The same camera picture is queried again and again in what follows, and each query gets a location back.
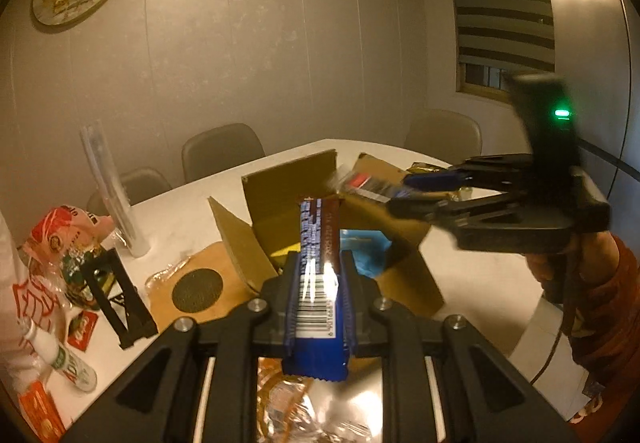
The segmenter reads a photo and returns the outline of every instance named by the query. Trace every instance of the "white plastic bag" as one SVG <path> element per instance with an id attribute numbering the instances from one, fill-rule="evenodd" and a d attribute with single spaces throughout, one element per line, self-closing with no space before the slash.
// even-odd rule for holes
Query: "white plastic bag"
<path id="1" fill-rule="evenodd" d="M 56 296 L 31 275 L 18 257 L 14 240 L 0 212 L 0 376 L 8 375 L 5 387 L 22 394 L 41 379 L 49 366 L 22 338 L 18 318 L 28 316 L 42 329 L 62 339 L 65 316 Z"/>

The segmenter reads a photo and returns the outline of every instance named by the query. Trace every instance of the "dark round disc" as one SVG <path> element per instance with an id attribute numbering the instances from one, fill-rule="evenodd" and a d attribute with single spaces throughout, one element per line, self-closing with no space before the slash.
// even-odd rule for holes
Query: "dark round disc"
<path id="1" fill-rule="evenodd" d="M 185 313 L 197 313 L 211 307 L 222 294 L 222 277 L 214 269 L 194 269 L 175 283 L 171 299 Z"/>

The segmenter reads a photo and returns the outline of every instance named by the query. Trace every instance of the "screw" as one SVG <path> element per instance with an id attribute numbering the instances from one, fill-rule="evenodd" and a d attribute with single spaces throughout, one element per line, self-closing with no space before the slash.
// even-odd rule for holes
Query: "screw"
<path id="1" fill-rule="evenodd" d="M 375 301 L 373 301 L 373 306 L 380 310 L 380 311 L 386 311 L 389 308 L 391 308 L 391 306 L 393 306 L 394 302 L 386 297 L 378 297 L 377 299 L 375 299 Z"/>
<path id="2" fill-rule="evenodd" d="M 462 315 L 450 315 L 447 317 L 447 324 L 453 329 L 463 329 L 466 327 L 466 318 Z"/>
<path id="3" fill-rule="evenodd" d="M 254 313 L 259 313 L 267 307 L 267 301 L 263 298 L 253 298 L 246 303 L 247 308 Z"/>
<path id="4" fill-rule="evenodd" d="M 180 317 L 178 320 L 174 322 L 174 329 L 181 331 L 182 333 L 187 333 L 187 331 L 193 328 L 194 321 L 190 317 Z"/>

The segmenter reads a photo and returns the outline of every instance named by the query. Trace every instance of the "window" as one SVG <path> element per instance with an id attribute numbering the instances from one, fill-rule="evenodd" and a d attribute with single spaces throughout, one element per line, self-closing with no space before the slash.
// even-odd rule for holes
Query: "window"
<path id="1" fill-rule="evenodd" d="M 454 0 L 460 90 L 508 101 L 504 71 L 555 70 L 551 0 Z"/>

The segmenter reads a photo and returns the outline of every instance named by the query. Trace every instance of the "striped window blind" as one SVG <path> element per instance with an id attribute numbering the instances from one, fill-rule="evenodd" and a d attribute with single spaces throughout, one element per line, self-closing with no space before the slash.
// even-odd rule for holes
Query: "striped window blind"
<path id="1" fill-rule="evenodd" d="M 459 62 L 554 71 L 551 0 L 455 0 Z"/>

